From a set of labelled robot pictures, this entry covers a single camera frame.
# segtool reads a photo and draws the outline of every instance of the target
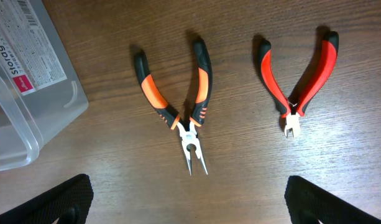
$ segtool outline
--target clear plastic bin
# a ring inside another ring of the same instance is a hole
[[[67,79],[22,95],[0,60],[0,170],[25,166],[88,107],[78,77],[41,0],[30,0]]]

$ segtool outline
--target wooden surface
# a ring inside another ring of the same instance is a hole
[[[85,173],[94,189],[87,223],[290,223],[283,194],[288,176],[301,175],[381,218],[381,0],[44,4],[90,106],[33,164],[0,172],[0,213]],[[255,46],[260,35],[271,41],[289,96],[315,68],[325,26],[339,33],[335,69],[300,119],[301,135],[286,139]],[[198,89],[196,34],[214,83],[198,129],[209,175],[193,153],[190,177],[178,131],[142,94],[130,49],[146,51],[156,85],[183,116]]]

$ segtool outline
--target orange and black pliers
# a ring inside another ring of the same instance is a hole
[[[299,117],[305,115],[306,107],[311,101],[312,97],[320,90],[326,83],[334,66],[338,55],[339,36],[335,31],[327,32],[323,37],[323,44],[321,49],[321,58],[319,65],[310,82],[307,84],[305,90],[300,95],[298,102],[293,105],[284,96],[280,87],[273,77],[272,68],[270,65],[270,42],[263,40],[258,50],[258,66],[262,75],[262,81],[269,93],[273,97],[276,106],[282,116],[285,118],[286,124],[284,128],[284,135],[288,136],[288,131],[292,129],[294,137],[300,134]],[[291,113],[291,108],[294,109],[295,114]]]
[[[146,54],[141,52],[134,57],[136,76],[146,98],[171,130],[174,130],[175,127],[179,129],[179,135],[182,138],[182,148],[185,153],[190,175],[191,156],[190,150],[188,149],[190,144],[196,147],[196,156],[201,161],[206,174],[208,174],[195,126],[201,127],[201,125],[204,124],[209,98],[211,96],[211,87],[213,85],[211,61],[204,41],[201,39],[194,41],[193,50],[195,51],[198,62],[200,85],[196,104],[190,116],[190,124],[187,130],[184,128],[178,111],[164,99],[155,86],[147,64]]]

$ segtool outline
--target label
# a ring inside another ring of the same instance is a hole
[[[0,0],[0,63],[22,95],[67,79],[29,0]]]

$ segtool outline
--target red label square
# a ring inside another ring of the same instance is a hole
[[[27,78],[26,75],[21,75],[18,77],[14,77],[14,82],[16,83],[19,90],[23,93],[25,91],[29,91],[33,89],[33,85],[31,85],[30,80]]]

